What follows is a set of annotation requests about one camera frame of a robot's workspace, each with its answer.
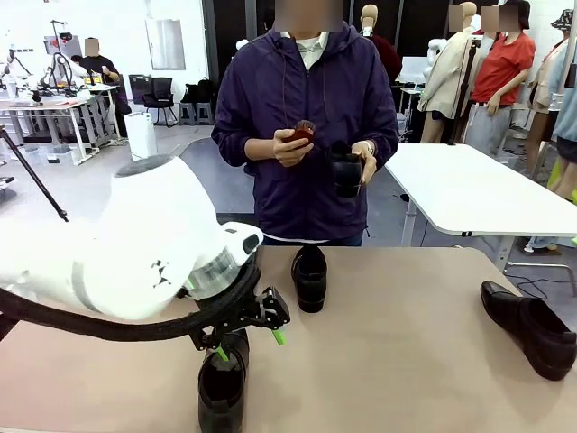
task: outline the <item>office chair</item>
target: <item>office chair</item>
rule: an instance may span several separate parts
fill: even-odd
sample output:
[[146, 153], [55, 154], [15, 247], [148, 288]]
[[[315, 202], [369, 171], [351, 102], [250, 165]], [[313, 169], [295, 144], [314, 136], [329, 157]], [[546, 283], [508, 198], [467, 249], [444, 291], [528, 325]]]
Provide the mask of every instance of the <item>office chair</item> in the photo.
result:
[[[172, 78], [153, 78], [152, 79], [152, 93], [142, 95], [142, 100], [144, 101], [144, 106], [146, 107], [146, 112], [148, 113], [151, 108], [156, 108], [157, 110], [157, 120], [155, 124], [159, 124], [160, 121], [160, 109], [164, 113], [164, 119], [166, 121], [166, 126], [171, 128], [179, 122], [178, 118], [172, 111], [174, 107], [174, 95], [171, 93], [172, 88]], [[166, 109], [170, 110], [172, 117], [176, 121], [175, 124], [169, 124], [169, 119], [166, 115]]]

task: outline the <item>hat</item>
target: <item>hat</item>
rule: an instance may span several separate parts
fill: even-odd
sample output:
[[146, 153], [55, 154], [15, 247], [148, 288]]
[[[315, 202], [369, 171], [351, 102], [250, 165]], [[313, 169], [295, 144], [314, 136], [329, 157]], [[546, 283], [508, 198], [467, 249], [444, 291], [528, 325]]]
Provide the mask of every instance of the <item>hat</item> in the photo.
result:
[[557, 21], [553, 21], [551, 26], [554, 29], [560, 30], [562, 32], [570, 32], [573, 23], [573, 10], [565, 9], [561, 14], [561, 17]]
[[504, 6], [517, 6], [519, 10], [519, 24], [523, 30], [528, 30], [529, 15], [531, 15], [531, 4], [526, 0], [507, 0]]

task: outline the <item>loafer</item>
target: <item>loafer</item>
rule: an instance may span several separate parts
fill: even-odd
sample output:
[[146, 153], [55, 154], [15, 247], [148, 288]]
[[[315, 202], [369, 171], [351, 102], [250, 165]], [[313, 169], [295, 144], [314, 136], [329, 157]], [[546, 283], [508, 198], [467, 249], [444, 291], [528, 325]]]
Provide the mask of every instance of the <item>loafer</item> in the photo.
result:
[[239, 433], [243, 424], [244, 384], [249, 367], [246, 331], [234, 331], [221, 344], [229, 361], [206, 351], [198, 374], [198, 421], [203, 433]]
[[535, 371], [562, 380], [577, 356], [577, 335], [540, 299], [522, 298], [492, 281], [481, 285], [483, 306], [500, 327], [515, 336]]
[[325, 305], [326, 260], [318, 246], [305, 245], [297, 253], [291, 270], [298, 306], [306, 313], [318, 313]]
[[336, 195], [341, 198], [357, 197], [362, 184], [361, 157], [351, 153], [351, 146], [339, 142], [331, 146], [328, 159], [333, 171]]

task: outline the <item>shoe heel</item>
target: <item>shoe heel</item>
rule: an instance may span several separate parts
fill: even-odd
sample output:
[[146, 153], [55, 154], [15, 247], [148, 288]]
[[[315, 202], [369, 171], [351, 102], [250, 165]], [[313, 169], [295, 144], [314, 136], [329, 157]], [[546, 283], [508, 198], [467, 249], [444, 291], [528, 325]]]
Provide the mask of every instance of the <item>shoe heel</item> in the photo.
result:
[[537, 374], [550, 381], [561, 381], [571, 371], [571, 368], [555, 368], [551, 365], [547, 365], [539, 357], [539, 354], [533, 349], [531, 345], [524, 345], [523, 353], [527, 357], [527, 360], [531, 366], [535, 369]]
[[318, 313], [321, 309], [323, 309], [324, 305], [325, 299], [321, 299], [317, 302], [307, 302], [301, 298], [298, 299], [298, 307], [305, 313]]

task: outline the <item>blue pants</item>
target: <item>blue pants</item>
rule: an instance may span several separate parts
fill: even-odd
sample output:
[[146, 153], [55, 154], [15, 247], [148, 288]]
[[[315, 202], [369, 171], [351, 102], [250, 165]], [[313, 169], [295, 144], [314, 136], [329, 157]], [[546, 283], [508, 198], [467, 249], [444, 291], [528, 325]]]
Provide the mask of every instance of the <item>blue pants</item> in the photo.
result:
[[[358, 235], [345, 237], [344, 239], [337, 239], [335, 241], [325, 242], [323, 244], [316, 244], [317, 246], [362, 246], [362, 234], [360, 232]], [[264, 236], [264, 242], [262, 243], [265, 246], [303, 246], [305, 244], [299, 242], [282, 242], [276, 239], [271, 239], [267, 236]]]

